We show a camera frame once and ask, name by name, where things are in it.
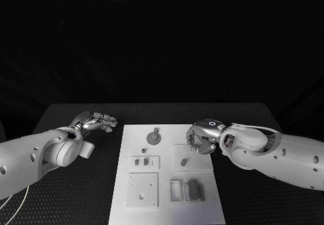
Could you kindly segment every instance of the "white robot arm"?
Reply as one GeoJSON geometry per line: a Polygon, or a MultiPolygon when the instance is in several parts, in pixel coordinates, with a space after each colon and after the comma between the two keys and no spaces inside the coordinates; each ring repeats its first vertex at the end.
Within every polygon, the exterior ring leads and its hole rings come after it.
{"type": "Polygon", "coordinates": [[[261,127],[205,119],[188,131],[188,144],[201,154],[211,154],[216,144],[234,164],[257,169],[267,176],[303,188],[324,191],[324,142],[306,137],[280,134],[265,135],[261,127]],[[195,144],[195,135],[203,142],[195,144]]]}
{"type": "Polygon", "coordinates": [[[117,119],[84,112],[68,127],[0,143],[0,200],[38,182],[49,171],[68,166],[78,155],[90,158],[94,144],[84,141],[94,129],[111,132],[117,119]]]}

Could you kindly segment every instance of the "textured table surface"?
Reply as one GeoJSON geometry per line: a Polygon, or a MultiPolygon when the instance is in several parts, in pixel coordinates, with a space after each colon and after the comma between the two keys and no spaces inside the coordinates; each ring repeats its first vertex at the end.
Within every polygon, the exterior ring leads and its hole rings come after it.
{"type": "MultiPolygon", "coordinates": [[[[90,159],[78,157],[68,167],[51,171],[31,186],[13,225],[108,224],[124,124],[192,124],[212,118],[225,125],[237,122],[281,131],[261,103],[54,104],[34,134],[68,126],[84,111],[113,115],[118,126],[113,133],[95,130],[87,137],[95,144],[90,159]]],[[[239,169],[221,149],[212,154],[212,161],[226,224],[324,224],[320,191],[286,184],[257,170],[239,169]]],[[[13,216],[23,196],[25,190],[2,209],[0,225],[13,216]]]]}

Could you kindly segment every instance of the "cable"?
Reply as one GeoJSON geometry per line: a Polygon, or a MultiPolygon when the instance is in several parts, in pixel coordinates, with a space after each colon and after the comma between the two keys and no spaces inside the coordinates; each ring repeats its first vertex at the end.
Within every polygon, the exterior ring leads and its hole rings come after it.
{"type": "Polygon", "coordinates": [[[15,218],[16,214],[19,213],[19,210],[21,210],[22,205],[23,205],[23,203],[25,203],[25,199],[26,199],[26,197],[28,197],[28,193],[29,193],[29,187],[28,187],[28,190],[26,190],[26,194],[25,194],[25,198],[23,198],[23,201],[22,201],[21,207],[19,207],[19,209],[18,209],[18,211],[16,211],[16,213],[15,213],[12,219],[15,218]]]}
{"type": "Polygon", "coordinates": [[[12,197],[13,197],[13,195],[9,197],[8,201],[6,201],[5,204],[2,205],[0,210],[2,210],[2,208],[5,207],[5,205],[8,204],[8,202],[9,202],[9,200],[12,199],[12,197]]]}
{"type": "Polygon", "coordinates": [[[232,125],[238,125],[238,126],[245,126],[245,127],[250,127],[250,128],[258,128],[258,129],[264,129],[264,130],[268,130],[268,131],[273,131],[275,134],[280,134],[280,132],[268,127],[258,127],[258,126],[251,126],[251,125],[244,125],[244,124],[238,124],[238,123],[232,123],[232,125]]]}

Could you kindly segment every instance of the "table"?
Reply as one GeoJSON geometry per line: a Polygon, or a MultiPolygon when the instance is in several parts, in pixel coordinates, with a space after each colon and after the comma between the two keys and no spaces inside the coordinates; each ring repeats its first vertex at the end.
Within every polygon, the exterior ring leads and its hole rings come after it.
{"type": "MultiPolygon", "coordinates": [[[[120,126],[110,134],[97,130],[87,137],[95,144],[90,159],[78,157],[68,167],[51,171],[31,186],[12,224],[108,224],[124,124],[192,124],[212,118],[225,125],[237,122],[281,131],[262,103],[113,103],[52,104],[34,134],[68,126],[84,111],[116,116],[120,126]]],[[[320,191],[271,179],[257,170],[242,170],[222,155],[221,149],[212,154],[212,162],[226,224],[324,223],[320,191]]],[[[0,224],[13,216],[23,196],[25,191],[13,196],[2,210],[0,224]]]]}

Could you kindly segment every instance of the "dark backdrop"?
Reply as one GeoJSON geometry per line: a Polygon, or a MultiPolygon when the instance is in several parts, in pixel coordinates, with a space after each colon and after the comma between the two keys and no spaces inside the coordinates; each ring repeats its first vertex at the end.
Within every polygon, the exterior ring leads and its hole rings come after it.
{"type": "Polygon", "coordinates": [[[322,140],[317,13],[170,8],[8,10],[0,41],[8,139],[32,133],[51,103],[264,102],[286,133],[322,140]]]}

